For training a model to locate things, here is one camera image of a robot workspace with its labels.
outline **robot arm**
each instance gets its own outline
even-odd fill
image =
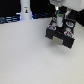
[[[84,0],[50,0],[50,3],[59,8],[46,30],[46,37],[71,48],[75,40],[76,11],[84,9]]]
[[[75,11],[81,11],[84,9],[84,0],[50,0],[52,5],[73,9]]]

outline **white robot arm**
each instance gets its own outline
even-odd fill
[[[57,44],[72,48],[75,40],[76,11],[84,9],[84,0],[50,0],[50,3],[59,8],[46,29],[46,37]]]

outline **white table surface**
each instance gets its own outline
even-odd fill
[[[0,24],[0,84],[84,84],[84,27],[69,49],[45,37],[49,22]]]

